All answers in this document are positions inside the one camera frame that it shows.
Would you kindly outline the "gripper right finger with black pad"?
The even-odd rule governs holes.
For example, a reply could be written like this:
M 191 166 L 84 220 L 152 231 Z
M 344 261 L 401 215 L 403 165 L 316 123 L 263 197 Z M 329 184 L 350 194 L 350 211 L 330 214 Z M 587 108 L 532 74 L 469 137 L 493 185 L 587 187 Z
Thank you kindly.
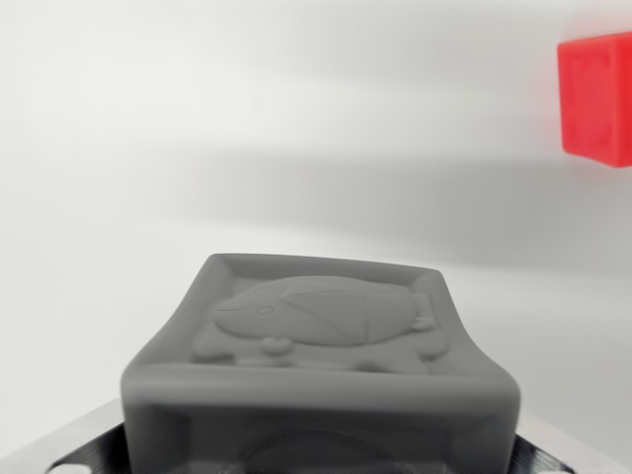
M 509 473 L 585 473 L 581 446 L 568 434 L 522 410 Z

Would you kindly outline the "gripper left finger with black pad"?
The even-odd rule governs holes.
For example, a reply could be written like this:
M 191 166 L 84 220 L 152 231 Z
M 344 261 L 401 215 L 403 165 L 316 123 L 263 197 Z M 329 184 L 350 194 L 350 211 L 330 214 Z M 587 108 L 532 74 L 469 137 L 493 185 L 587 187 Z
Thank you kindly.
M 112 400 L 71 424 L 73 440 L 55 454 L 45 473 L 128 473 L 129 454 L 121 400 Z

